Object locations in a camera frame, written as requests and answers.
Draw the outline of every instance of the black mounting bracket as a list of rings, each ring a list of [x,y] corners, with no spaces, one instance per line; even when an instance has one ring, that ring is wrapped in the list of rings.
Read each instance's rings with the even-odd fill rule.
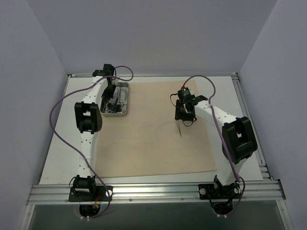
[[[199,196],[201,200],[209,200],[212,208],[217,214],[227,215],[233,210],[233,199],[239,199],[241,195],[240,185],[232,183],[222,186],[217,177],[212,184],[199,184]],[[226,202],[212,202],[212,200],[227,200]]]
[[[68,201],[70,202],[88,202],[88,201],[111,201],[113,187],[107,185],[110,197],[103,185],[96,185],[95,176],[82,178],[76,176],[70,189]]]

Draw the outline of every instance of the metal frame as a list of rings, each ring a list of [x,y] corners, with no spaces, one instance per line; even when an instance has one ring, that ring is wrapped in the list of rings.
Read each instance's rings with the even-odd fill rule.
[[[72,74],[69,78],[91,77],[92,74]],[[128,77],[129,74],[120,74],[122,77]],[[149,75],[138,74],[138,77],[165,77],[175,75]],[[237,74],[232,75],[235,91],[240,103],[243,115],[250,118],[251,116],[245,102],[243,92]],[[281,219],[286,230],[292,230],[292,223],[285,205],[285,195],[280,181],[274,181],[268,173],[265,159],[259,144],[257,134],[255,133],[258,143],[257,159],[263,181],[246,182],[246,191],[242,201],[254,200],[276,200],[277,207],[280,211]],[[208,202],[199,199],[198,184],[208,183],[167,183],[167,184],[112,184],[113,200],[115,204],[125,203],[174,203],[174,202]],[[33,185],[29,194],[26,211],[21,223],[20,229],[28,229],[35,205],[65,205],[69,196],[68,185]]]

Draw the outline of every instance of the needle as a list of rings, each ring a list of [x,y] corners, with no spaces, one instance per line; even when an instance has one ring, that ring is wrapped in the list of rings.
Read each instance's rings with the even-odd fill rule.
[[[178,121],[178,120],[176,120],[176,125],[177,125],[177,128],[178,128],[178,130],[179,130],[180,137],[182,138],[181,130],[180,130],[180,124],[179,124],[179,121]]]

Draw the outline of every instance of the glass panel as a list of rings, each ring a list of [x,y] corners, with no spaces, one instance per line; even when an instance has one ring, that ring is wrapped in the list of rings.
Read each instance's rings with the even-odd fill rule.
[[[217,218],[208,203],[111,204],[105,214],[89,222],[76,216],[78,208],[36,206],[30,229],[284,229],[275,201],[244,201],[227,218]]]

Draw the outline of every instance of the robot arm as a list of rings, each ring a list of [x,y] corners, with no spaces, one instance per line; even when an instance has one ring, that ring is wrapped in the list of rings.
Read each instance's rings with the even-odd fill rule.
[[[213,113],[208,99],[202,95],[195,97],[188,88],[183,87],[178,91],[179,100],[176,101],[176,120],[195,122],[197,117],[202,117],[207,122],[215,125]],[[257,150],[255,135],[251,122],[247,117],[237,118],[218,107],[214,106],[215,118],[219,129],[222,130],[223,138],[229,150],[235,171],[240,172],[245,163],[254,151]],[[229,166],[229,161],[222,146],[225,158],[217,164],[218,182],[227,186],[235,182],[234,174]]]
[[[100,101],[107,102],[113,97],[118,80],[112,78],[102,79],[103,76],[113,76],[115,68],[105,64],[103,70],[96,70],[93,73],[92,85],[95,86],[87,93],[81,102],[75,104],[75,116],[77,128],[81,135],[81,152],[89,164],[94,167],[95,146],[98,131],[102,128],[102,117],[99,110]],[[97,194],[98,186],[95,184],[95,176],[86,164],[84,158],[80,156],[77,176],[71,187],[69,201],[88,200],[89,194]]]

